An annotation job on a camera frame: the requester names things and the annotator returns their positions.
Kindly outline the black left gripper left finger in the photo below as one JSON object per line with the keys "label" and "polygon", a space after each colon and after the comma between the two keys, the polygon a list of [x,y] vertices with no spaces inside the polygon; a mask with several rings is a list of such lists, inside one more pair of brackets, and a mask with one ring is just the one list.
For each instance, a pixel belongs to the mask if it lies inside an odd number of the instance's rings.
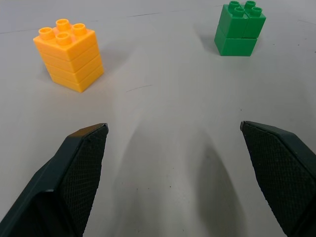
{"label": "black left gripper left finger", "polygon": [[65,138],[0,223],[2,237],[81,237],[99,187],[106,123]]}

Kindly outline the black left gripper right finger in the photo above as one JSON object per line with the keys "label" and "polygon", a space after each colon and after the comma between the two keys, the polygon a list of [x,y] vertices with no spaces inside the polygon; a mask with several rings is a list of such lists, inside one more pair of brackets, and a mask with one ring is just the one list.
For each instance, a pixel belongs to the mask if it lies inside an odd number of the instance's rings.
{"label": "black left gripper right finger", "polygon": [[257,183],[288,237],[316,235],[316,155],[294,133],[242,121]]}

